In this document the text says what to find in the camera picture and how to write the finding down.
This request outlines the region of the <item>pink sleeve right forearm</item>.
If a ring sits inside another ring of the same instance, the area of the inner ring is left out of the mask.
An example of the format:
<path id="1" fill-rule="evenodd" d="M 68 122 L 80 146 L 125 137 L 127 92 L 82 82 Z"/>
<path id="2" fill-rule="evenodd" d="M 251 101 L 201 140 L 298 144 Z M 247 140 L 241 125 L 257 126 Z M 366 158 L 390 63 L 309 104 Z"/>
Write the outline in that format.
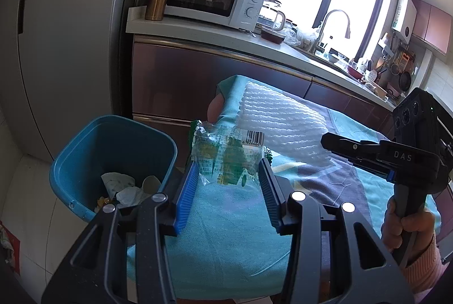
<path id="1" fill-rule="evenodd" d="M 430 244 L 415 261 L 402 270 L 402 274 L 408 282 L 414 302 L 420 303 L 436 285 L 448 265 L 443 265 L 439 248 L 436 246 L 435 235 Z"/>

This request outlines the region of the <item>person's right hand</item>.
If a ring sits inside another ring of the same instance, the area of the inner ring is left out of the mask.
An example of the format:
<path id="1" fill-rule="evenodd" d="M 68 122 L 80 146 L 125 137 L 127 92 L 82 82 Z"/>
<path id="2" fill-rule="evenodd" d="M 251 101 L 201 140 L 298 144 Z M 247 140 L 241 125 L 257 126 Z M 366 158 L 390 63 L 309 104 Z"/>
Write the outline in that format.
<path id="1" fill-rule="evenodd" d="M 382 241 L 389 252 L 402 245 L 402 233 L 416 233 L 414 244 L 409 250 L 407 266 L 428 249 L 435 235 L 435 216 L 424 208 L 402 219 L 396 215 L 395 198 L 388 200 L 384 223 L 381 227 Z"/>

